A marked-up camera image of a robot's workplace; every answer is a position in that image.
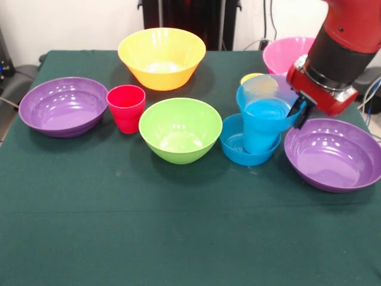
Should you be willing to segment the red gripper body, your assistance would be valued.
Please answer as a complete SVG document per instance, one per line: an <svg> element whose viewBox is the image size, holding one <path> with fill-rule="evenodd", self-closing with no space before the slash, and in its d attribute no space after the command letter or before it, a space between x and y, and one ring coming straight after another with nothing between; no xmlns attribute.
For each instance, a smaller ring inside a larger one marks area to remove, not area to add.
<svg viewBox="0 0 381 286"><path fill-rule="evenodd" d="M328 116L341 114L358 95L351 84L338 83L316 72L307 54L291 65L286 81L298 97L304 97L305 102L314 104Z"/></svg>

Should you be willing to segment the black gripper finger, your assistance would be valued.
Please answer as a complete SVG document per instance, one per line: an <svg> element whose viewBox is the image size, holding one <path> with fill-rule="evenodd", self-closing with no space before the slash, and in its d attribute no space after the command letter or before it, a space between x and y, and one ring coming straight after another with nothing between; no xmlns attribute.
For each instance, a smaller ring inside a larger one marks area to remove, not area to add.
<svg viewBox="0 0 381 286"><path fill-rule="evenodd" d="M298 117L297 117L297 119L295 120L295 123L294 123L294 128L295 129L301 129L303 127L305 122L311 116L311 113L313 112L314 108L315 108L314 104L310 104L310 103L307 103L307 102L303 102L301 104L300 114L298 115Z"/></svg>
<svg viewBox="0 0 381 286"><path fill-rule="evenodd" d="M298 97L295 102L293 103L291 109L288 112L288 117L293 116L294 114L297 114L299 111L303 109L303 104L305 103L304 97Z"/></svg>

